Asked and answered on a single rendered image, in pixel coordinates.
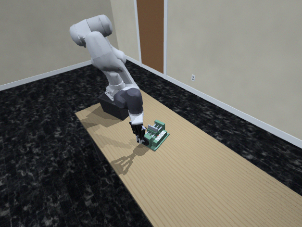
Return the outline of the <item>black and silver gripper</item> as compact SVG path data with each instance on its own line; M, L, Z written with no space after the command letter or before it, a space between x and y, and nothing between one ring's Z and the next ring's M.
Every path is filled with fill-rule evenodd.
M143 124L141 125L132 125L131 121L129 122L132 128L133 133L136 135L136 139L137 141L139 140L139 143L141 144L142 138L145 135L145 130L147 129L146 127L143 126Z

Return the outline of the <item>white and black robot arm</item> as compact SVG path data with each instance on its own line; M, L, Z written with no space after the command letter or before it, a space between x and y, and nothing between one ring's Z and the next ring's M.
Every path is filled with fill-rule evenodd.
M70 36L77 45L84 48L87 45L92 65L106 75L109 86L105 94L116 106L128 109L133 126L141 125L144 116L142 95L125 67L126 55L107 40L106 36L112 34L112 31L109 18L98 15L72 25Z

